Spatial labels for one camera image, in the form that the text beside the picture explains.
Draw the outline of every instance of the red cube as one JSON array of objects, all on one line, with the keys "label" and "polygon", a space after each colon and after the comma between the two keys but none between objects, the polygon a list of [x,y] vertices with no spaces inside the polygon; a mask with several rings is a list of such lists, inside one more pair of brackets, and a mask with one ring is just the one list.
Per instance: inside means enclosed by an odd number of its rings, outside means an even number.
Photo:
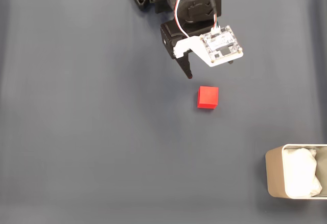
[{"label": "red cube", "polygon": [[215,109],[218,105],[218,88],[200,86],[198,93],[198,108]]}]

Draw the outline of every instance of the cable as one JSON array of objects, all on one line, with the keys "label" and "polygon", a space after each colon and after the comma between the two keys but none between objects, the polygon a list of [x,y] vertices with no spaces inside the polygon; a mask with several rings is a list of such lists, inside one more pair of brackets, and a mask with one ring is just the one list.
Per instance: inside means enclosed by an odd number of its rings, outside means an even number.
[{"label": "cable", "polygon": [[174,9],[174,14],[175,14],[175,21],[177,23],[177,26],[179,27],[180,31],[187,37],[189,38],[190,36],[182,29],[182,27],[180,26],[179,24],[179,21],[178,21],[178,17],[177,17],[177,9],[178,9],[178,5],[179,5],[179,2],[180,0],[177,0],[176,1],[176,5],[175,5],[175,9]]},{"label": "cable", "polygon": [[211,7],[213,8],[213,12],[214,12],[214,21],[215,21],[214,28],[218,28],[219,24],[218,24],[218,21],[217,21],[216,1],[215,0],[209,0],[209,1],[210,1]]}]

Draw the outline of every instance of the white tissue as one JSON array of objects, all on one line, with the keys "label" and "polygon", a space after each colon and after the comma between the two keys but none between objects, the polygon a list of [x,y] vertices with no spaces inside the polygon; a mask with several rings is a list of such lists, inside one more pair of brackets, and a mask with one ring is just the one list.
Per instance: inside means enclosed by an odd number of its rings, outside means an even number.
[{"label": "white tissue", "polygon": [[316,154],[315,149],[305,148],[283,151],[285,189],[290,197],[312,197],[321,192],[316,177]]}]

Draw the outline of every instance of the gray fabric surface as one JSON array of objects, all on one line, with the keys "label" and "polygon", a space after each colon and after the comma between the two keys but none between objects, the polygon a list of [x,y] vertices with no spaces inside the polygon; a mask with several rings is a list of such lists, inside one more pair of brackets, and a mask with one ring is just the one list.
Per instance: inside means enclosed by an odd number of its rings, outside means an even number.
[{"label": "gray fabric surface", "polygon": [[244,57],[191,54],[188,80],[161,43],[171,14],[0,0],[0,223],[326,223],[326,202],[271,197],[264,161],[326,142],[326,2],[223,0]]}]

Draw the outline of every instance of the robotic arm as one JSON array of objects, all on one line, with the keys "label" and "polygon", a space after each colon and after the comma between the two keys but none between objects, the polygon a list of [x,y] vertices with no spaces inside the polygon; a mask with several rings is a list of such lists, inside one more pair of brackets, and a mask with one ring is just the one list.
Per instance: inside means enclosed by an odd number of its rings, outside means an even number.
[{"label": "robotic arm", "polygon": [[174,11],[174,20],[161,24],[162,43],[188,78],[192,78],[188,53],[194,52],[209,66],[243,56],[229,26],[220,28],[221,0],[135,0],[140,10],[150,3],[155,12]]}]

